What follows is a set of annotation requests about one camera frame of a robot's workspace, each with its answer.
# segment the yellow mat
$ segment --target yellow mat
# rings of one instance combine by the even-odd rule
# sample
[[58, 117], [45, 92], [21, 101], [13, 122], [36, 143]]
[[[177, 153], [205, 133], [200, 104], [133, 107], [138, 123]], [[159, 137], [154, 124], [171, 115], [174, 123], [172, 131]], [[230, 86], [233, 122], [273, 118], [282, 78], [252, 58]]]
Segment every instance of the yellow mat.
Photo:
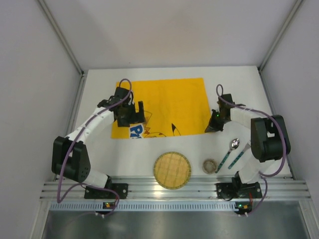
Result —
[[[121, 87], [129, 89], [123, 82]], [[146, 123], [112, 126], [112, 138], [150, 138], [202, 134], [210, 119], [204, 80], [133, 81], [134, 102], [143, 101]]]

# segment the round bamboo mat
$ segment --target round bamboo mat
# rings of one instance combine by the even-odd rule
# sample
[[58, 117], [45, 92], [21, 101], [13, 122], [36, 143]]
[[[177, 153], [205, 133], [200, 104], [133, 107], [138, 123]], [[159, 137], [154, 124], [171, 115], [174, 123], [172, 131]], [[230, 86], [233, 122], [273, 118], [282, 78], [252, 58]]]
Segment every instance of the round bamboo mat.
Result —
[[190, 179], [191, 166], [187, 158], [177, 152], [162, 154], [154, 164], [156, 181], [164, 188], [178, 189]]

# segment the printed cartoon character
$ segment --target printed cartoon character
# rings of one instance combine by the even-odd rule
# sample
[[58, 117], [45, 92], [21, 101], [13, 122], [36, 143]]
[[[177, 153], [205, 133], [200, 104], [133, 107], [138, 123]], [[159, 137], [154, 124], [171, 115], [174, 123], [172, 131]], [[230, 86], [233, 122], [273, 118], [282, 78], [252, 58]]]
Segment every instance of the printed cartoon character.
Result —
[[[143, 126], [144, 126], [143, 137], [144, 138], [166, 137], [166, 135], [161, 133], [161, 132], [151, 132], [151, 128], [147, 127], [147, 124], [150, 121], [150, 118], [152, 117], [152, 113], [148, 112], [148, 111], [144, 111], [144, 115], [145, 115], [146, 123], [143, 124]], [[176, 126], [173, 123], [171, 124], [171, 130], [172, 130], [174, 136], [180, 136], [179, 130], [176, 128]]]

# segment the metal spoon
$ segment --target metal spoon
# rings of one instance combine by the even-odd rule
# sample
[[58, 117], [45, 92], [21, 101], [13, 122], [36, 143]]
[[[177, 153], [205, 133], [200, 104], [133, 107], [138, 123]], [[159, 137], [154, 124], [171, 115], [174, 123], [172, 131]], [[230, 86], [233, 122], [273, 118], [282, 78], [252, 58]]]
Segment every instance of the metal spoon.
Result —
[[241, 156], [243, 156], [243, 154], [248, 150], [250, 149], [251, 147], [251, 142], [248, 141], [248, 143], [245, 145], [243, 151], [240, 152], [240, 154], [234, 159], [234, 161], [228, 166], [228, 169], [231, 169], [234, 164], [240, 159]]
[[223, 158], [223, 160], [221, 161], [221, 163], [218, 165], [218, 168], [216, 170], [216, 173], [218, 173], [218, 171], [221, 169], [221, 167], [224, 165], [226, 159], [228, 158], [228, 156], [230, 155], [231, 151], [235, 150], [238, 148], [239, 146], [239, 139], [238, 138], [235, 138], [233, 139], [232, 141], [230, 141], [229, 143], [229, 150], [227, 152], [227, 154], [225, 155], [225, 157]]

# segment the white enclosure wall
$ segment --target white enclosure wall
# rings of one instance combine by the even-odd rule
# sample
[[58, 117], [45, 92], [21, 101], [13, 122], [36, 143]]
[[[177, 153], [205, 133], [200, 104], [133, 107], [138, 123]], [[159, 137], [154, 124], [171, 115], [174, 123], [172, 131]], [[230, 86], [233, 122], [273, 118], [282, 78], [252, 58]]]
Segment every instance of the white enclosure wall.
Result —
[[84, 70], [260, 65], [295, 0], [47, 0]]
[[275, 111], [292, 145], [294, 173], [307, 181], [319, 212], [319, 1], [307, 0], [264, 70]]
[[36, 1], [1, 1], [0, 32], [0, 232], [24, 239], [79, 75]]

